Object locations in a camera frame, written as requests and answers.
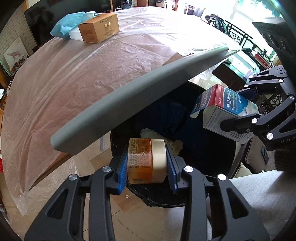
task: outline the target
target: painting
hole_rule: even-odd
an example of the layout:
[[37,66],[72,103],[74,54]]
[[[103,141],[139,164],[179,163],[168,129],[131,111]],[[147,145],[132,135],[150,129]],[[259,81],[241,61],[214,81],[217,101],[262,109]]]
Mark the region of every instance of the painting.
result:
[[14,74],[28,59],[28,53],[18,37],[5,51],[4,58],[9,65],[9,70]]

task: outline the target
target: blue gripper pad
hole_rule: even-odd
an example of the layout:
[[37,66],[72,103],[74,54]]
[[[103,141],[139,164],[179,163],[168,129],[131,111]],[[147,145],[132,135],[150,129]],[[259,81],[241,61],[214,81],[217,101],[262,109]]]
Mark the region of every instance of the blue gripper pad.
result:
[[128,152],[125,152],[125,156],[123,158],[123,162],[121,165],[121,169],[118,174],[118,187],[117,190],[121,194],[126,186],[126,180],[128,178],[128,171],[127,171],[127,164],[128,164]]
[[168,182],[170,184],[170,188],[172,189],[173,193],[176,194],[177,192],[177,175],[176,171],[172,162],[172,158],[170,156],[170,151],[168,147],[165,146],[166,155],[167,155],[167,162],[168,162]]

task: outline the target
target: gray panel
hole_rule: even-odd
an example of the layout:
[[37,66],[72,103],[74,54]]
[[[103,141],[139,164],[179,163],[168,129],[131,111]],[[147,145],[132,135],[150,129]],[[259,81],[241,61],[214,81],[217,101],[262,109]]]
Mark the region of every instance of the gray panel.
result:
[[218,47],[186,56],[131,81],[69,121],[51,137],[51,145],[78,154],[146,106],[221,62],[227,51],[227,47]]

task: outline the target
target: blue plastic bag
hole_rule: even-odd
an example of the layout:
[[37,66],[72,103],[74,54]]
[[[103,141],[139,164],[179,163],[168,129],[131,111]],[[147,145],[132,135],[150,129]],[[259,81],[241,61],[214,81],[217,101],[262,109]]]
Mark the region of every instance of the blue plastic bag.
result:
[[69,31],[71,29],[75,28],[80,23],[95,17],[96,15],[97,13],[95,11],[68,14],[56,23],[50,34],[62,39],[69,39]]

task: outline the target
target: black trash bag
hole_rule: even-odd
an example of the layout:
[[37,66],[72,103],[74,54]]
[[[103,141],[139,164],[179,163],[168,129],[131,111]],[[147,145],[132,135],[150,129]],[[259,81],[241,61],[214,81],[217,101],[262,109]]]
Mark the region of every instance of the black trash bag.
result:
[[[120,156],[130,138],[140,138],[142,129],[149,128],[172,141],[181,140],[181,156],[187,165],[202,174],[216,176],[230,171],[235,155],[235,142],[202,127],[202,111],[196,119],[189,115],[197,97],[205,90],[186,82],[111,131],[111,151]],[[168,178],[163,183],[130,184],[128,189],[148,206],[180,207],[184,195],[174,195]]]

